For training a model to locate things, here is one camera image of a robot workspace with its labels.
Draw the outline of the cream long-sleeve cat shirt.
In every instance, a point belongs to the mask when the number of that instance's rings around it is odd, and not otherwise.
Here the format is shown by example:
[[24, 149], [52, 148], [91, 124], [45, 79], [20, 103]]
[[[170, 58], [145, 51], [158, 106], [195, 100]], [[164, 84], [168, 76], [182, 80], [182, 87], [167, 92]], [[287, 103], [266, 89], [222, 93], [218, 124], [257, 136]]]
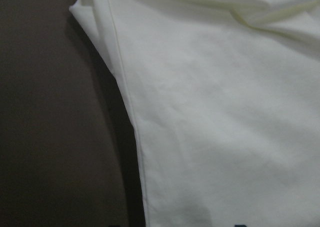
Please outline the cream long-sleeve cat shirt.
[[320, 224], [320, 0], [77, 0], [148, 227]]

